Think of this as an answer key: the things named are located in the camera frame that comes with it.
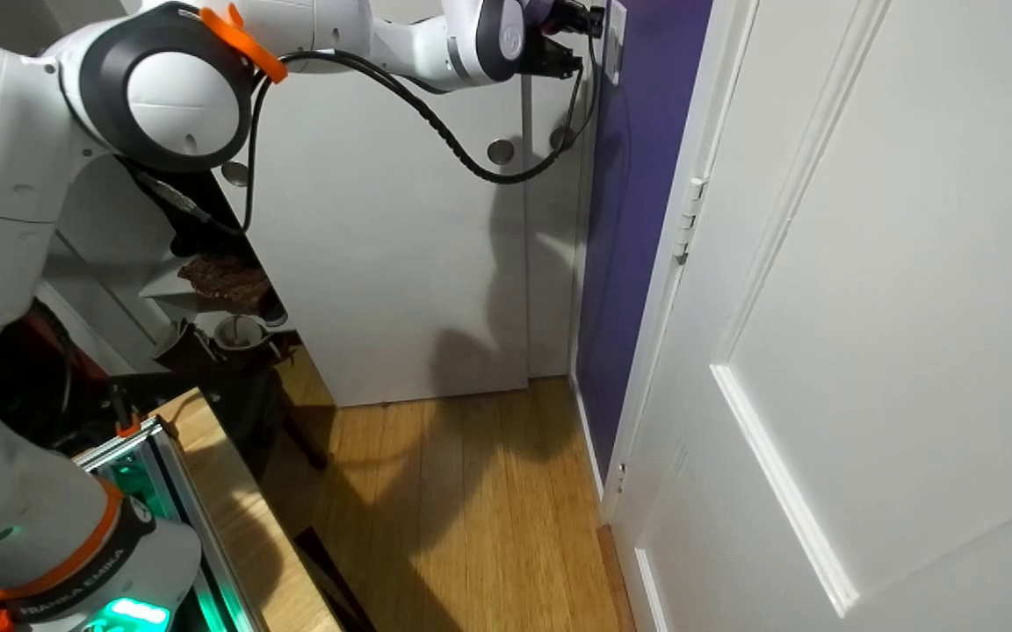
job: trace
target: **white door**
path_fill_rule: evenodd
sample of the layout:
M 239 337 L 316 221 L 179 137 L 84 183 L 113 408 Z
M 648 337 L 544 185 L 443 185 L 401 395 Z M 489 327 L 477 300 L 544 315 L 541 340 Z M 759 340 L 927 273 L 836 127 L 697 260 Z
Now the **white door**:
M 738 51 L 610 470 L 637 618 L 1005 632 L 1012 4 L 765 0 Z

